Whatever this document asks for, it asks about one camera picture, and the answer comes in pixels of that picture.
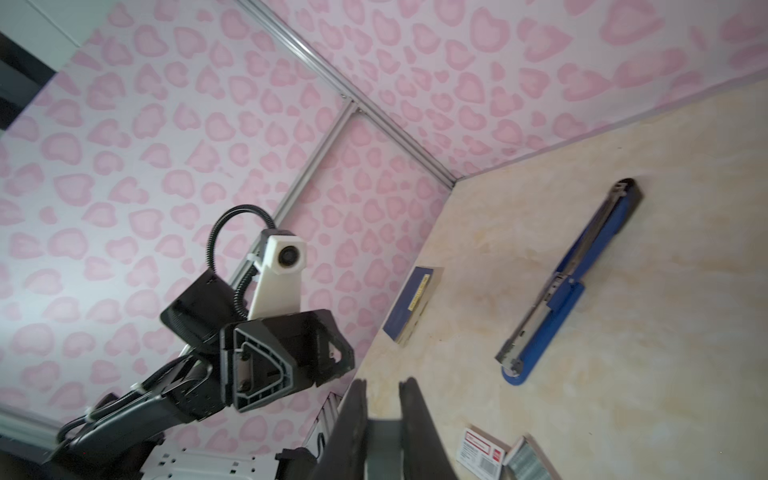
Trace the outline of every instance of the red and white box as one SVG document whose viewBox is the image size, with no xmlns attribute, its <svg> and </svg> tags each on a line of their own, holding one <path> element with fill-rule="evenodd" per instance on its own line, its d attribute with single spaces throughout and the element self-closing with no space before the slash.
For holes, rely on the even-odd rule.
<svg viewBox="0 0 768 480">
<path fill-rule="evenodd" d="M 498 480 L 505 450 L 475 430 L 464 429 L 456 461 L 482 480 Z"/>
</svg>

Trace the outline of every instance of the marble-pattern surface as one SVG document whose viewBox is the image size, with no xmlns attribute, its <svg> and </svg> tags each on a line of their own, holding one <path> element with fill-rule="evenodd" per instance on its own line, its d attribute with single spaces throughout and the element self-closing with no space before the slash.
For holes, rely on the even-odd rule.
<svg viewBox="0 0 768 480">
<path fill-rule="evenodd" d="M 445 273 L 358 377 L 414 376 L 453 460 L 469 424 L 530 432 L 563 478 L 768 478 L 768 81 L 459 182 L 416 264 Z M 523 386 L 493 356 L 623 177 L 644 202 Z M 459 478 L 474 478 L 454 462 Z"/>
</svg>

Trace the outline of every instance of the pink heart wallpaper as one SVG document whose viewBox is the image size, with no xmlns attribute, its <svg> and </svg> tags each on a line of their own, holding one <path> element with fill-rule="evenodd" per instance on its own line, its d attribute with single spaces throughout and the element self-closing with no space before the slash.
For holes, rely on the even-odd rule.
<svg viewBox="0 0 768 480">
<path fill-rule="evenodd" d="M 234 2 L 118 3 L 0 139 L 0 402 L 68 421 L 177 356 L 158 314 L 205 269 L 212 223 L 274 211 L 341 100 Z M 309 242 L 303 308 L 331 309 L 358 360 L 448 194 L 355 118 L 284 223 Z M 227 224 L 223 278 L 260 228 Z M 273 454 L 351 376 L 168 435 Z"/>
<path fill-rule="evenodd" d="M 764 0 L 265 0 L 456 177 L 768 68 Z"/>
</svg>

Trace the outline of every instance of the camera lens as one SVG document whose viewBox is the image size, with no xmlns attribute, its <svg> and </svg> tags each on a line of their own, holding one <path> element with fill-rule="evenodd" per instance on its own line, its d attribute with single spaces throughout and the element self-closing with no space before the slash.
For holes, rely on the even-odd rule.
<svg viewBox="0 0 768 480">
<path fill-rule="evenodd" d="M 299 261 L 299 249 L 293 245 L 283 248 L 277 256 L 277 261 L 282 266 L 293 266 Z"/>
</svg>

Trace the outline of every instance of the yellow label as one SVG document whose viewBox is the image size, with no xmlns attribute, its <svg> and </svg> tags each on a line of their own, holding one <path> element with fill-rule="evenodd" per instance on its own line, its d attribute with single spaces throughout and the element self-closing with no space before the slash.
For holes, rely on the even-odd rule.
<svg viewBox="0 0 768 480">
<path fill-rule="evenodd" d="M 422 278 L 422 282 L 419 284 L 419 289 L 416 290 L 416 295 L 413 296 L 413 300 L 411 300 L 411 304 L 408 305 L 409 312 L 412 312 L 413 309 L 416 308 L 416 304 L 419 302 L 419 299 L 422 297 L 422 294 L 424 293 L 424 288 L 427 286 L 427 282 L 429 282 L 429 274 L 425 273 L 424 278 Z"/>
</svg>

